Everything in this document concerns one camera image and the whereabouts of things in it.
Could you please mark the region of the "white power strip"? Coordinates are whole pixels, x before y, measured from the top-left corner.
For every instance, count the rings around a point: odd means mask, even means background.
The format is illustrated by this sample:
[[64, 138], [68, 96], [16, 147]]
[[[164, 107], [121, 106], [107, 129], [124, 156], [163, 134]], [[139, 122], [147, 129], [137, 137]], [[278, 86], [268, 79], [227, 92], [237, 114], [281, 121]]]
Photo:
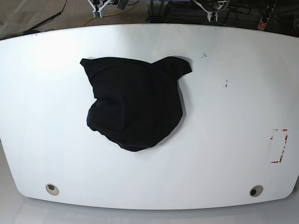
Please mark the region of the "white power strip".
[[275, 8], [276, 4], [269, 4], [266, 9], [264, 10], [264, 12], [262, 13], [262, 18], [257, 26], [257, 30], [259, 31], [264, 31], [266, 28], [267, 23], [270, 20], [270, 17], [273, 13], [273, 10]]

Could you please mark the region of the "black T-shirt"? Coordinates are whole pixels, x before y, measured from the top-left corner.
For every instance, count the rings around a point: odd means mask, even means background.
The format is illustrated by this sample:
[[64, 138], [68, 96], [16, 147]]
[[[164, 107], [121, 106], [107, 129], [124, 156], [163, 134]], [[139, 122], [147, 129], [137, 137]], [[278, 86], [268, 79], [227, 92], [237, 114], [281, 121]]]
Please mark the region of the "black T-shirt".
[[182, 119], [178, 80], [192, 71], [187, 60], [169, 56], [148, 63], [103, 57], [80, 64], [95, 98], [87, 126], [120, 148], [138, 152], [154, 147]]

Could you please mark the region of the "black box under table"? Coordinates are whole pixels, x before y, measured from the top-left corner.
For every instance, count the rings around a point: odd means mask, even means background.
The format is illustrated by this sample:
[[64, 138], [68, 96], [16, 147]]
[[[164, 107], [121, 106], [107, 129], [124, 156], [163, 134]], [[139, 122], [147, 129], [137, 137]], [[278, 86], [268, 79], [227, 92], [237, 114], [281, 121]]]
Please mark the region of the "black box under table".
[[149, 23], [207, 24], [207, 13], [191, 0], [149, 0]]

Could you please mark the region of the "right table grommet hole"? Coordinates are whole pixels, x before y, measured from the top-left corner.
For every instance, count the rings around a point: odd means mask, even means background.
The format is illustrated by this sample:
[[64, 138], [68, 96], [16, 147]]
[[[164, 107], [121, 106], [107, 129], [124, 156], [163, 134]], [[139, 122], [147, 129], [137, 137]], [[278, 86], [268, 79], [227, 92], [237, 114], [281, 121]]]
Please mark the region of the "right table grommet hole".
[[256, 185], [254, 186], [250, 191], [249, 191], [249, 195], [251, 197], [258, 197], [262, 194], [263, 192], [263, 186], [262, 185]]

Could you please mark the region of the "table grommet hole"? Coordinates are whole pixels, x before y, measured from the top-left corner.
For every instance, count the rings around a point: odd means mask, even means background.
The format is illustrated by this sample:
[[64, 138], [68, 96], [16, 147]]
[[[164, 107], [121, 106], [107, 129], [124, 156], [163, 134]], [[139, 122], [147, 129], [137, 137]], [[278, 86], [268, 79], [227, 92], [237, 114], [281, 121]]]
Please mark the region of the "table grommet hole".
[[249, 191], [249, 195], [251, 197], [258, 197], [262, 194], [263, 192], [263, 186], [262, 185], [256, 185], [254, 186], [250, 191]]
[[57, 196], [59, 194], [58, 188], [55, 185], [52, 185], [52, 184], [47, 184], [46, 185], [46, 191], [49, 194], [53, 195], [53, 196]]

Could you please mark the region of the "red tape rectangle marking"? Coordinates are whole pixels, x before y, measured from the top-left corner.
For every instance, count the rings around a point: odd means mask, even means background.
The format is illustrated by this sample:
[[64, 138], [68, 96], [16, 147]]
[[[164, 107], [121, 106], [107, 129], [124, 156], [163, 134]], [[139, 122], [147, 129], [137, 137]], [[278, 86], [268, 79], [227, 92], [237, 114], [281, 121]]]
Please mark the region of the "red tape rectangle marking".
[[276, 164], [281, 163], [286, 142], [288, 138], [287, 129], [274, 129], [271, 135], [270, 149], [269, 149], [269, 160], [270, 163]]

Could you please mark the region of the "left table grommet hole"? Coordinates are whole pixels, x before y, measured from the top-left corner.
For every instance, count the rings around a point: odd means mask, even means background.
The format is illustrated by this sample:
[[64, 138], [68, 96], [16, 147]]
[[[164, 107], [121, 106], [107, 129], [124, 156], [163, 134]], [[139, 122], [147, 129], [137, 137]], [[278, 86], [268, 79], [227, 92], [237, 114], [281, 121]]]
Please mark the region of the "left table grommet hole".
[[47, 184], [46, 185], [46, 191], [49, 194], [53, 195], [53, 196], [57, 196], [59, 194], [58, 188], [55, 185], [52, 185], [52, 184]]

